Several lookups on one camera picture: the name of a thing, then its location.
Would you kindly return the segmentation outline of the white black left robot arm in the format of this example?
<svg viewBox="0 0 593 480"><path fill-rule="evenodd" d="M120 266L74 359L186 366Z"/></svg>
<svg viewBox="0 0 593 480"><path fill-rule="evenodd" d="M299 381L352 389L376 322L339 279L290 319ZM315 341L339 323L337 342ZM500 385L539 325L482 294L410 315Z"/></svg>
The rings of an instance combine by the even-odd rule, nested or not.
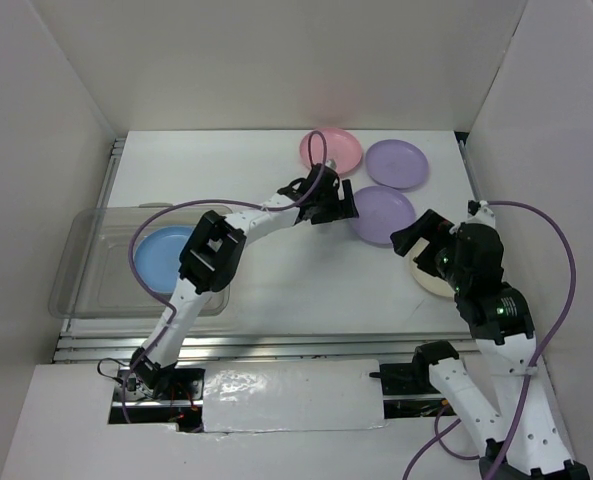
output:
<svg viewBox="0 0 593 480"><path fill-rule="evenodd" d="M359 216L351 181L324 164L316 164L307 177L278 189L261 204L225 200L225 205L242 209L227 215L206 211L179 254L180 267L171 296L155 292L136 269L136 240L158 218L212 202L196 200L161 210L137 228L128 245L128 262L135 280L164 306L154 330L129 362L129 373L152 399L163 398L172 390L174 370L190 328L206 303L232 282L246 247L303 222L320 225Z"/></svg>

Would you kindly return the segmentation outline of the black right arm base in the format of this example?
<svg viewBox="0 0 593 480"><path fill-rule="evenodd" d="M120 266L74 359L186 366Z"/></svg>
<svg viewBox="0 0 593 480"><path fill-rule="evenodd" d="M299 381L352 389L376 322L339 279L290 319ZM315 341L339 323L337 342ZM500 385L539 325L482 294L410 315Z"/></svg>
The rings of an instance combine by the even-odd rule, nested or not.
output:
<svg viewBox="0 0 593 480"><path fill-rule="evenodd" d="M446 342L421 345L410 362L380 364L368 376L380 382L384 396L438 395L441 391L430 383L429 367L448 359L459 360L460 354Z"/></svg>

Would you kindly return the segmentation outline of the cream plate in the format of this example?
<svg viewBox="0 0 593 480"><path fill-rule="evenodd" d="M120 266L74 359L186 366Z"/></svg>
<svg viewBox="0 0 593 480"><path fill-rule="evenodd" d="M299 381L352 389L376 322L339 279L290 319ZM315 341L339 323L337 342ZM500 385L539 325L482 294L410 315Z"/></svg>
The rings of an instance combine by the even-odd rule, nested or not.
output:
<svg viewBox="0 0 593 480"><path fill-rule="evenodd" d="M437 277L431 276L420 270L418 265L414 262L414 259L422 253L425 247L428 245L428 241L420 239L416 245L408 253L408 266L410 273L414 280L427 292L438 296L452 300L454 297L454 291L449 284Z"/></svg>

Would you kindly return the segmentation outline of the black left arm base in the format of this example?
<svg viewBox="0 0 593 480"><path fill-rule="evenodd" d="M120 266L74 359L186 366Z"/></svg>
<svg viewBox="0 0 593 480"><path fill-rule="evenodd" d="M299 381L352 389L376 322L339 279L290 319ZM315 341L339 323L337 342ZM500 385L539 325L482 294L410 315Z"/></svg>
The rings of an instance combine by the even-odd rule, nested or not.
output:
<svg viewBox="0 0 593 480"><path fill-rule="evenodd" d="M102 370L97 373L113 383L108 423L120 424L170 424L178 431L201 433L203 425L203 392L205 370L181 368L158 387L147 387L135 374L128 374L127 366L117 363L115 373Z"/></svg>

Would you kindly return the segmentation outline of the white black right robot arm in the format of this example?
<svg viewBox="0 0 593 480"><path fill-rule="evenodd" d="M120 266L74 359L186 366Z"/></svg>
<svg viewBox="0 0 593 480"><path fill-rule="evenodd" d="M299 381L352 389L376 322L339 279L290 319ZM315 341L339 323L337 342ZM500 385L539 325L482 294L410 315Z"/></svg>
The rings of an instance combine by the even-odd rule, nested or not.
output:
<svg viewBox="0 0 593 480"><path fill-rule="evenodd" d="M507 283L504 246L491 204L472 201L454 224L433 210L391 236L404 257L419 240L418 269L445 281L460 317L485 360L497 402L491 404L448 341L416 348L414 385L443 395L477 448L484 479L586 479L588 469L565 446L537 363L546 346L536 337L527 300Z"/></svg>

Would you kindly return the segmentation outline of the blue plate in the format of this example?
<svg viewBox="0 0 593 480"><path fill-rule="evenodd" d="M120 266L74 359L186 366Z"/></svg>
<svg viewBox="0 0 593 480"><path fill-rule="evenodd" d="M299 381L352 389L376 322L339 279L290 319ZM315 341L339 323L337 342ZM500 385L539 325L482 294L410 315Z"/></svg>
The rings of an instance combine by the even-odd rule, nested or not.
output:
<svg viewBox="0 0 593 480"><path fill-rule="evenodd" d="M166 226L140 242L134 253L134 264L149 289L161 295L173 293L179 277L180 253L193 230L190 226Z"/></svg>

